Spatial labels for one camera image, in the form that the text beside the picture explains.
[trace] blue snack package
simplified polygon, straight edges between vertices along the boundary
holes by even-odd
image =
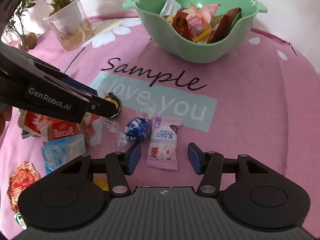
[[[41,150],[45,172],[48,175],[67,162],[85,153],[84,135],[78,134],[48,141]]]

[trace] pink wrapper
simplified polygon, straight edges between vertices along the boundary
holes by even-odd
[[[149,144],[147,166],[163,170],[178,169],[176,148],[181,118],[155,116]]]
[[[201,8],[199,8],[199,12],[202,14],[202,16],[205,18],[207,23],[210,23],[211,20],[214,18],[216,15],[217,9],[221,4],[219,3],[212,3],[212,4],[207,4]]]

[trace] metal screw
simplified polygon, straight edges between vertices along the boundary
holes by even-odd
[[[211,185],[203,185],[200,187],[200,190],[203,192],[203,193],[213,193],[216,191],[216,188],[214,186],[211,186]]]
[[[126,193],[128,188],[126,186],[114,186],[112,191],[116,194],[123,194]]]

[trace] light blue label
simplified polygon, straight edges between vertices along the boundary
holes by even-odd
[[[123,106],[141,111],[150,105],[156,114],[180,117],[183,125],[205,132],[209,131],[217,106],[214,98],[159,85],[150,87],[148,82],[102,71],[90,86],[105,94],[113,92]]]

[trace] white wall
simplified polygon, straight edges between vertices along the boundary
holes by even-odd
[[[81,0],[87,16],[122,10],[125,0]],[[259,0],[268,7],[259,14],[254,27],[290,41],[320,71],[320,0]],[[42,33],[48,29],[42,20],[50,8],[40,1],[25,19],[28,31]]]

